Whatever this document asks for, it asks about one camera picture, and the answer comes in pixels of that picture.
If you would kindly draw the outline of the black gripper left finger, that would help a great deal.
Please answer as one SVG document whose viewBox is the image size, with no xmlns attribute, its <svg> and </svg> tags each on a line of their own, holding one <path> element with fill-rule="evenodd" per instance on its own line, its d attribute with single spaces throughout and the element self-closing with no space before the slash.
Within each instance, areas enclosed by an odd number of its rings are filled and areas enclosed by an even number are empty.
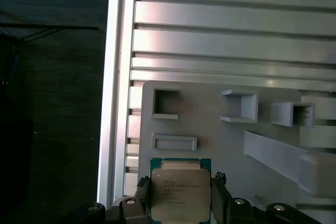
<svg viewBox="0 0 336 224">
<path fill-rule="evenodd" d="M 151 223 L 151 179 L 142 177 L 133 197 L 122 198 L 107 209 L 103 204 L 83 204 L 67 213 L 67 223 Z"/>
</svg>

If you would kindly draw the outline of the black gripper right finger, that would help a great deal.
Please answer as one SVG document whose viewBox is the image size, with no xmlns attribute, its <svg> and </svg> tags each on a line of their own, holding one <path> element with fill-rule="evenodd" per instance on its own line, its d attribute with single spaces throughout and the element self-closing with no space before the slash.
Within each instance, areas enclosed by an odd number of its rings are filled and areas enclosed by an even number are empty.
<svg viewBox="0 0 336 224">
<path fill-rule="evenodd" d="M 318 221 L 284 204 L 269 204 L 265 210 L 253 206 L 248 200 L 234 198 L 226 188 L 226 175 L 217 172 L 211 179 L 211 208 L 217 223 L 279 223 L 314 224 Z"/>
</svg>

